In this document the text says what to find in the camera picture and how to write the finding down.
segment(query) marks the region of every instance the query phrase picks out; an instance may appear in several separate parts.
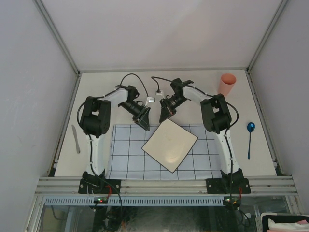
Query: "blue spoon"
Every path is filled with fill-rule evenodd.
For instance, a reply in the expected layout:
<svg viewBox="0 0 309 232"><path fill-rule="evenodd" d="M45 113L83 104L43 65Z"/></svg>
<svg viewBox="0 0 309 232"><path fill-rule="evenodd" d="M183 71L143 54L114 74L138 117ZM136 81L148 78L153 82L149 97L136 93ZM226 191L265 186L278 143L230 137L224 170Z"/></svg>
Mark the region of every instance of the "blue spoon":
<svg viewBox="0 0 309 232"><path fill-rule="evenodd" d="M250 137L249 137L249 150L248 150L248 159L250 159L250 144L251 144L251 133L254 131L255 129L255 124L253 122L249 122L247 125L247 130L250 133Z"/></svg>

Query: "white table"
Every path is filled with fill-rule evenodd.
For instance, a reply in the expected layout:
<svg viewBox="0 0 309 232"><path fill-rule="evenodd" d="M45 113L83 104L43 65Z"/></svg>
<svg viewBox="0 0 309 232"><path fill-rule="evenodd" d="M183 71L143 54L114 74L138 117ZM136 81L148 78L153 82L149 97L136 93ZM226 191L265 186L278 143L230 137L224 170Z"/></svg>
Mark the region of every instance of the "white table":
<svg viewBox="0 0 309 232"><path fill-rule="evenodd" d="M134 73L143 80L149 95L155 97L156 102L149 105L151 107L149 114L151 124L158 124L161 111L161 106L159 103L161 96L155 95L157 85L150 78L151 76L164 77L170 80L180 78L182 81L190 79L194 81L193 85L199 89L209 94L216 94L221 75L224 73L232 73L235 75L237 82L229 95L226 97L226 100L234 105L239 112L239 121L231 128L231 139L237 161L245 176L276 175L273 161L244 70L155 71ZM82 129L80 129L76 121L77 109L80 104L85 101L87 96L101 96L112 91L126 74L128 74L128 72L83 73L59 156L55 176L82 176L83 172L86 170L88 155L86 135L83 133ZM164 91L165 95L173 94L169 82L159 80L159 83L160 88ZM145 101L145 91L135 76L128 76L124 80L123 85L136 86L140 93L138 99ZM232 108L230 108L230 112L232 115L232 121L234 121L236 114ZM177 114L171 119L177 124L202 123L200 106L193 102L186 101L177 108ZM251 159L247 159L249 145L247 124L251 121L255 123L255 130L252 133L251 140ZM113 124L132 123L132 115L125 109L122 107L112 109L111 126L106 134L103 151L105 169L107 169L110 155L110 142ZM76 153L75 140L71 127L72 124L77 130L78 142L81 149L80 154Z"/></svg>

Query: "orange plastic cup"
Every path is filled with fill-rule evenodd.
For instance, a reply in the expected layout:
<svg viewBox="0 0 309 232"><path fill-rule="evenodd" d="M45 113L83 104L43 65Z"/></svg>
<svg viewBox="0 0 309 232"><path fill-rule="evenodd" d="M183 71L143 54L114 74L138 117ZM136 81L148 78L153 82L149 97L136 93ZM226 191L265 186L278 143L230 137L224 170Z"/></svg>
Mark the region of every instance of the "orange plastic cup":
<svg viewBox="0 0 309 232"><path fill-rule="evenodd" d="M221 93L224 96L228 95L235 83L236 77L234 75L230 73L223 74L221 76L218 93Z"/></svg>

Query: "red wire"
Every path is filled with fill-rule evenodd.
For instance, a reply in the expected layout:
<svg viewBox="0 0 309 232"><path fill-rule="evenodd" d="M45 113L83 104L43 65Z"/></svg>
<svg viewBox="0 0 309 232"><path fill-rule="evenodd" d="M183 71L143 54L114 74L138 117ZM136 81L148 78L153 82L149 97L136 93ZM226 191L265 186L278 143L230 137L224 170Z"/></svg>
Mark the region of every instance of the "red wire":
<svg viewBox="0 0 309 232"><path fill-rule="evenodd" d="M112 187L110 185L107 185L107 187L110 189L110 192L109 192L108 197L107 197L107 199L108 199L112 194Z"/></svg>
<svg viewBox="0 0 309 232"><path fill-rule="evenodd" d="M242 198L242 187L239 187L238 189L239 189L239 193L240 193L239 199L241 199Z"/></svg>

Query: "square plate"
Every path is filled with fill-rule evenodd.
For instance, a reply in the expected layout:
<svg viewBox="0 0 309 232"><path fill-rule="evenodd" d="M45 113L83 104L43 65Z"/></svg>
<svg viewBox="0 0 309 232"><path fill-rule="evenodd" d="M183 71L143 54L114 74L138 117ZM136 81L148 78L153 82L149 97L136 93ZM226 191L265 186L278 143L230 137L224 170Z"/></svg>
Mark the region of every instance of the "square plate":
<svg viewBox="0 0 309 232"><path fill-rule="evenodd" d="M195 135L167 119L160 124L142 149L173 173L196 140Z"/></svg>

